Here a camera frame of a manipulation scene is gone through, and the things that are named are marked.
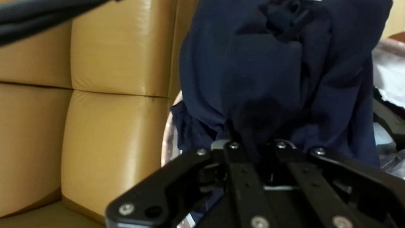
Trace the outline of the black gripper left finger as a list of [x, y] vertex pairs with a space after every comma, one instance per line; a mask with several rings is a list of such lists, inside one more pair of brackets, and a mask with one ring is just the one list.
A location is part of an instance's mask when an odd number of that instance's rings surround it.
[[174, 228], [215, 192], [221, 199], [196, 228], [272, 228], [270, 207], [254, 167], [237, 142], [217, 141], [165, 167], [106, 208], [107, 228]]

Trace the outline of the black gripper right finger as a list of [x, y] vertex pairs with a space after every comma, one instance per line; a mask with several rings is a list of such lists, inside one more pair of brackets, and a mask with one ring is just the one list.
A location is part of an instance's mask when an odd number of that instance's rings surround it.
[[273, 175], [289, 179], [320, 228], [405, 228], [405, 182], [313, 148], [299, 153], [288, 141], [269, 144]]

